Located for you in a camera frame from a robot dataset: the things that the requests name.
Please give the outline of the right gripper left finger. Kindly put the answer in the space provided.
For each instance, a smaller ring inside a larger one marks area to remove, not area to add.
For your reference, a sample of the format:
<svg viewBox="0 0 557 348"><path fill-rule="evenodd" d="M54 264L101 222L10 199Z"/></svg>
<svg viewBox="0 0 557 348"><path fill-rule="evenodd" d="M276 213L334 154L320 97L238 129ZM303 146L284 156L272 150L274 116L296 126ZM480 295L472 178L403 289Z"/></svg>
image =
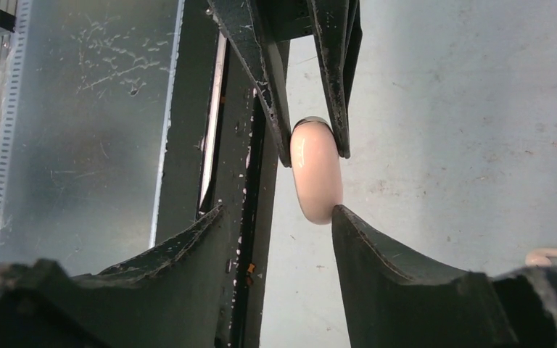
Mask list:
<svg viewBox="0 0 557 348"><path fill-rule="evenodd" d="M222 205L97 274L0 264L0 347L214 347L225 268Z"/></svg>

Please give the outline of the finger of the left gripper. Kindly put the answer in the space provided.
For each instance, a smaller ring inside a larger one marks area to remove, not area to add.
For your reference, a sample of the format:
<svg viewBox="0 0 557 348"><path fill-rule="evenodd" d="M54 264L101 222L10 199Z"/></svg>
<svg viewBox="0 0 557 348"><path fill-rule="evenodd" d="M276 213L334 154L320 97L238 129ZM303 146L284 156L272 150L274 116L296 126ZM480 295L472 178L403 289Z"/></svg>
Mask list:
<svg viewBox="0 0 557 348"><path fill-rule="evenodd" d="M363 37L358 0L307 2L321 82L339 156L350 158L348 106Z"/></svg>
<svg viewBox="0 0 557 348"><path fill-rule="evenodd" d="M209 0L208 4L257 92L281 163L291 167L286 78L268 7L264 1L246 0Z"/></svg>

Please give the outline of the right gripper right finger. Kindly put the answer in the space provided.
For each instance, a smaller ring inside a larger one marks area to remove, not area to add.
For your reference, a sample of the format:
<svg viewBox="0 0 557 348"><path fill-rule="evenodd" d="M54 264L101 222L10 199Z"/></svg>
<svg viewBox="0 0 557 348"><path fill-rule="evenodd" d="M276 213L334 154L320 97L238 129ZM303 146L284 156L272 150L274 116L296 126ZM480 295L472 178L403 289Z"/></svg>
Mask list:
<svg viewBox="0 0 557 348"><path fill-rule="evenodd" d="M557 266L461 270L343 205L331 235L353 347L557 347Z"/></svg>

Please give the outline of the pink earbud charging case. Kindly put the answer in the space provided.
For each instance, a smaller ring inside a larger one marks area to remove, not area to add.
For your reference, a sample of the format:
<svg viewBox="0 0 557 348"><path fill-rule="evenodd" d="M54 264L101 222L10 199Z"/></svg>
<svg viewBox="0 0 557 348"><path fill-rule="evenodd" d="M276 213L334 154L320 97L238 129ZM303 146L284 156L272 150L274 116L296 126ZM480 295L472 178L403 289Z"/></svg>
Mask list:
<svg viewBox="0 0 557 348"><path fill-rule="evenodd" d="M290 154L304 217L316 225L329 224L333 208L343 201L339 154L329 124L316 116L300 120L292 132Z"/></svg>

